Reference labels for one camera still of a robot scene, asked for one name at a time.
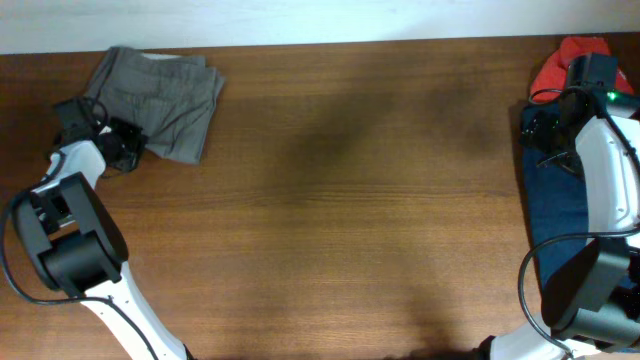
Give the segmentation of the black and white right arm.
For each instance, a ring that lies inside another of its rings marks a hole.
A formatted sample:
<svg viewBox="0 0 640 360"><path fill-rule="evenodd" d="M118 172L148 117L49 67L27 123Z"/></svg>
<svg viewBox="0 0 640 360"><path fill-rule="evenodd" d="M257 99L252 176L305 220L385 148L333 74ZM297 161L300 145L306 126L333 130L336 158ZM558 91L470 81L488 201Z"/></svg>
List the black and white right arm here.
<svg viewBox="0 0 640 360"><path fill-rule="evenodd" d="M639 100L571 86L522 112L533 246L517 292L526 322L488 359L581 359L639 349Z"/></svg>

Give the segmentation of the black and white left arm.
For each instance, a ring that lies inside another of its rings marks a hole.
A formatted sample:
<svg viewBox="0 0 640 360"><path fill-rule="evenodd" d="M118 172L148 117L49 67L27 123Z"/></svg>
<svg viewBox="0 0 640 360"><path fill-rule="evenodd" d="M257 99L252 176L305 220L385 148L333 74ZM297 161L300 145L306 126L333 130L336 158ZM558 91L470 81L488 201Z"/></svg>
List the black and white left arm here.
<svg viewBox="0 0 640 360"><path fill-rule="evenodd" d="M125 239L95 192L107 169L138 167L147 138L105 105L74 97L55 105L62 125L43 178L2 210L40 281L62 304L93 312L133 359L192 357L163 325L136 285Z"/></svg>

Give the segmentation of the grey shorts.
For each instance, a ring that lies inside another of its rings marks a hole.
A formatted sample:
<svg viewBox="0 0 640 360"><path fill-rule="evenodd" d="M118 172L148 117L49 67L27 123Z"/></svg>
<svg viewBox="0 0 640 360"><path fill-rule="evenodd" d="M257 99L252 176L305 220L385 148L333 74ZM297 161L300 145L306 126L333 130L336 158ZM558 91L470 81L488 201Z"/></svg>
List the grey shorts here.
<svg viewBox="0 0 640 360"><path fill-rule="evenodd" d="M110 116L142 128L146 148L163 159L197 165L225 83L202 55L148 54L111 47L86 95Z"/></svg>

